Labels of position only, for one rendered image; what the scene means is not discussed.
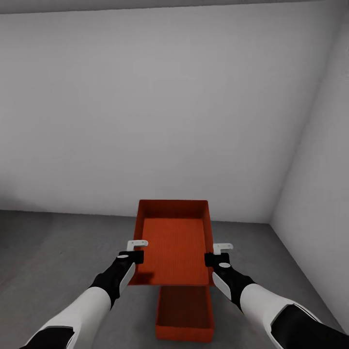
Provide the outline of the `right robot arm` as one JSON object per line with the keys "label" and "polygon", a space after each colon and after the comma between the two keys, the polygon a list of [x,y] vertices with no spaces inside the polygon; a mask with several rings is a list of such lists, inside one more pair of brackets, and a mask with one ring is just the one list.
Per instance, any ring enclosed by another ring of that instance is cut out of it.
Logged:
{"label": "right robot arm", "polygon": [[215,286],[260,332],[271,349],[349,349],[349,336],[324,325],[301,304],[256,284],[250,276],[232,270],[231,243],[214,243],[205,254],[206,267],[213,267]]}

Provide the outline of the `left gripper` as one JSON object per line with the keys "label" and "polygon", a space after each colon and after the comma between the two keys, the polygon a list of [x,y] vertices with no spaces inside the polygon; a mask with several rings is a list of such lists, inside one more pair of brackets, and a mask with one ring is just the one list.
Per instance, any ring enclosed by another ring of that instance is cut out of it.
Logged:
{"label": "left gripper", "polygon": [[144,251],[132,251],[132,252],[124,251],[119,253],[119,255],[122,255],[122,254],[131,254],[132,256],[134,256],[135,265],[142,264],[144,261]]}

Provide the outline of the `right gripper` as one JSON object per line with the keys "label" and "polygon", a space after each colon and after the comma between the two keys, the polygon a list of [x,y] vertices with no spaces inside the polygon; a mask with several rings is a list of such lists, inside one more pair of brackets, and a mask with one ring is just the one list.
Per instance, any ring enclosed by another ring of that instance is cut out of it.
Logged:
{"label": "right gripper", "polygon": [[221,255],[214,255],[213,253],[208,253],[208,254],[205,254],[206,267],[213,267],[213,264],[217,259],[226,260],[230,264],[228,253],[222,253]]}

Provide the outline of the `storage box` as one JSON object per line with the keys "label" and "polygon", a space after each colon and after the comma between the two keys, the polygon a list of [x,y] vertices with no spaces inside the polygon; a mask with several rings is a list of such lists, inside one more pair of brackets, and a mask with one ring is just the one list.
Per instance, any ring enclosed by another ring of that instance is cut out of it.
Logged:
{"label": "storage box", "polygon": [[204,290],[205,304],[206,304],[205,306],[206,306],[209,328],[189,327],[189,326],[184,328],[182,325],[179,325],[179,326],[159,325],[160,307],[161,307],[161,301],[162,301],[162,290],[163,290],[163,287],[160,286],[157,313],[156,313],[156,322],[155,322],[157,340],[212,343],[212,338],[215,331],[215,324],[214,324],[214,318],[213,318],[213,312],[212,312],[209,287],[206,287],[206,289]]}
{"label": "storage box", "polygon": [[215,286],[214,268],[205,265],[205,254],[214,251],[208,200],[140,199],[133,240],[148,245],[134,247],[144,261],[128,285]]}

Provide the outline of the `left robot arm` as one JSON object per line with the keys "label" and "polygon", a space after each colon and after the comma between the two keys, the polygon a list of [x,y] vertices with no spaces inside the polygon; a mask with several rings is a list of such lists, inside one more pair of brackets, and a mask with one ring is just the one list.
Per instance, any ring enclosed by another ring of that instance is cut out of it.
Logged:
{"label": "left robot arm", "polygon": [[97,335],[114,305],[144,261],[147,240],[129,240],[112,266],[100,273],[94,283],[70,306],[49,320],[19,349],[92,349]]}

